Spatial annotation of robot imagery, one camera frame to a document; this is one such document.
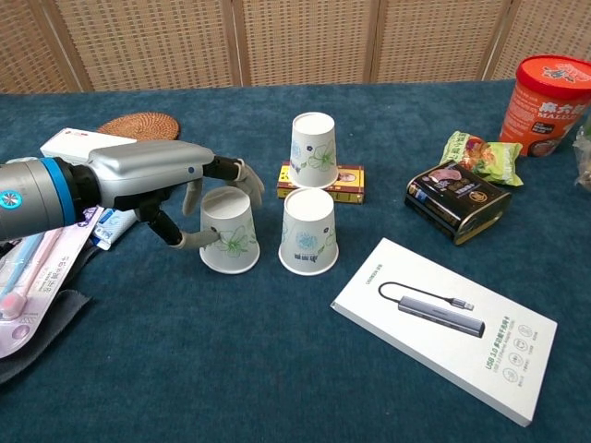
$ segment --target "packaging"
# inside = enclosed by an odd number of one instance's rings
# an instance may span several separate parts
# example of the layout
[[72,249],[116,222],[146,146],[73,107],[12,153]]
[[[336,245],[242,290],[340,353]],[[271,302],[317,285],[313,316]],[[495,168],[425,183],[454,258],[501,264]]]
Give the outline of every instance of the packaging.
[[137,220],[134,210],[106,210],[96,223],[91,240],[100,249],[107,251]]
[[[365,170],[361,165],[339,165],[339,176],[325,188],[332,199],[340,203],[362,204],[365,197]],[[277,181],[277,197],[285,198],[297,187],[289,180],[289,162],[283,162]]]
[[515,423],[532,422],[555,321],[385,238],[332,308]]
[[[89,239],[92,229],[103,213],[103,208],[84,210],[84,221],[61,228],[59,238],[52,247],[49,257],[37,273],[27,292],[27,303],[21,315],[12,320],[0,321],[0,359],[15,353],[33,337],[42,324],[43,317],[59,292],[67,274],[74,266],[80,251]],[[16,255],[17,249],[8,254]],[[17,287],[27,279],[29,266],[17,282]],[[6,284],[11,268],[0,268],[0,288]]]
[[47,140],[41,146],[41,152],[45,157],[60,157],[68,163],[81,164],[89,158],[92,150],[135,142],[134,138],[109,136],[66,127]]
[[579,127],[576,140],[573,142],[574,155],[579,170],[575,184],[591,191],[591,114]]
[[591,102],[591,63],[536,55],[515,76],[499,141],[521,143],[521,155],[549,155]]
[[515,172],[515,159],[521,149],[521,143],[487,142],[480,137],[455,131],[443,148],[440,163],[453,160],[487,182],[521,186],[524,182]]
[[417,175],[406,187],[404,204],[461,245],[487,229],[507,210],[511,194],[456,162]]

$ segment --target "white package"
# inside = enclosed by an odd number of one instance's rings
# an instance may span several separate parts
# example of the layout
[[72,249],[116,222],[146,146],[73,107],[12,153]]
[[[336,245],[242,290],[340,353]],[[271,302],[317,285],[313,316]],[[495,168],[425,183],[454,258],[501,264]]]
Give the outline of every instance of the white package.
[[515,423],[532,422],[555,321],[386,238],[332,308]]
[[44,157],[60,157],[68,163],[81,164],[89,158],[92,150],[135,142],[134,138],[65,127],[41,146],[41,152]]

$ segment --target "paper cup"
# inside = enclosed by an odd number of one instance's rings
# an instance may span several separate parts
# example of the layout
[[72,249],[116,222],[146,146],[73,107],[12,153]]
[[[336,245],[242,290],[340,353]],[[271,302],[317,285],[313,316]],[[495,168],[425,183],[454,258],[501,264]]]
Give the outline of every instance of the paper cup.
[[515,76],[499,141],[521,143],[521,155],[549,155],[591,102],[591,63],[536,55]]
[[199,249],[201,260],[223,274],[239,274],[259,260],[250,198],[233,186],[217,187],[201,200],[201,231],[215,229],[220,240]]
[[336,165],[334,120],[323,113],[305,113],[292,123],[289,181],[297,187],[332,185],[339,171]]
[[318,275],[338,257],[331,195],[317,188],[292,191],[283,204],[282,264],[295,274]]

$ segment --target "yellow box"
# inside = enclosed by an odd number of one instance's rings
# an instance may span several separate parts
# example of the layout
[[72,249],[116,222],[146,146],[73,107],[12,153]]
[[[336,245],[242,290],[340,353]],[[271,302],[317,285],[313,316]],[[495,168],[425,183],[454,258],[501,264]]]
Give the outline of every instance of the yellow box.
[[[365,196],[365,171],[363,166],[355,164],[338,165],[339,177],[326,191],[334,201],[340,203],[361,204]],[[285,198],[297,186],[289,181],[289,162],[283,162],[277,180],[277,197]]]

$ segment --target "toothpaste tube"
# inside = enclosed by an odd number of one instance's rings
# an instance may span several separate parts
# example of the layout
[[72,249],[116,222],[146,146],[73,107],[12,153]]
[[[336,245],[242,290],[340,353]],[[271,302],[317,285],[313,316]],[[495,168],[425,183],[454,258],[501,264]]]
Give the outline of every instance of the toothpaste tube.
[[106,251],[136,220],[134,210],[105,210],[92,231],[92,242]]

